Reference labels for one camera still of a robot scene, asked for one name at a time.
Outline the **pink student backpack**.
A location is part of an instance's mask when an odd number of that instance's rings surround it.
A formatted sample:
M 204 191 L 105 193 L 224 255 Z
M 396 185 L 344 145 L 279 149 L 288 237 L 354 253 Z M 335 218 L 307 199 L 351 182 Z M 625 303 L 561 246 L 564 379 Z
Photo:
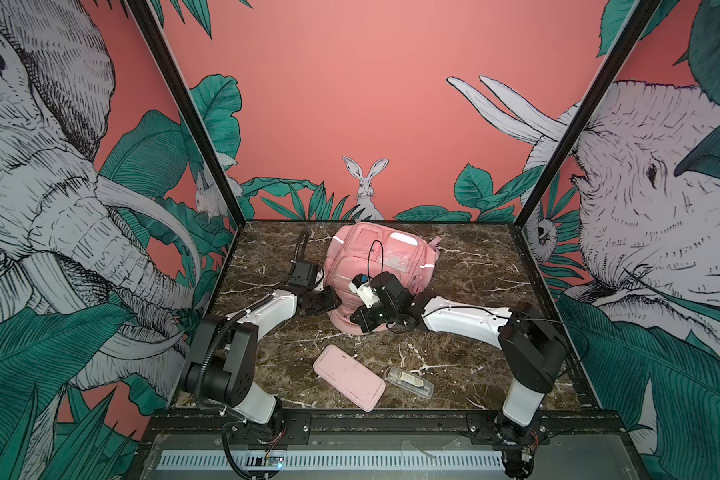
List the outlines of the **pink student backpack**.
M 361 327 L 350 316 L 363 302 L 350 284 L 359 274 L 373 277 L 382 271 L 394 274 L 411 293 L 422 292 L 430 283 L 440 253 L 441 238 L 426 241 L 414 234 L 391 227 L 359 222 L 340 228 L 332 237 L 324 262 L 324 284 L 341 299 L 341 305 L 328 312 L 340 331 L 360 335 Z

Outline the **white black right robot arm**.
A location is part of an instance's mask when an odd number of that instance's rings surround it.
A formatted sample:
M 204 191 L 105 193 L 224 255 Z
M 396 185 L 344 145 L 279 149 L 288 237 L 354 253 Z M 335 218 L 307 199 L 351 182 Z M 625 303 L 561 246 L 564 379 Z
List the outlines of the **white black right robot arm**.
M 488 308 L 421 293 L 399 305 L 383 299 L 362 305 L 351 314 L 350 321 L 364 333 L 382 325 L 423 327 L 499 349 L 513 376 L 501 417 L 519 428 L 530 427 L 568 356 L 564 336 L 524 302 L 512 308 Z

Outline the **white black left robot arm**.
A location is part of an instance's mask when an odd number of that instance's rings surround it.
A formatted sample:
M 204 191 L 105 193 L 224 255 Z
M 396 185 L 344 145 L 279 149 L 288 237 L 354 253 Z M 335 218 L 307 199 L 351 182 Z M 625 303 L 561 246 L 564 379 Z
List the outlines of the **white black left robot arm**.
M 278 400 L 254 380 L 259 341 L 299 314 L 319 315 L 341 304 L 331 287 L 280 288 L 237 312 L 204 317 L 191 342 L 178 389 L 190 393 L 199 409 L 232 410 L 247 422 L 270 423 Z

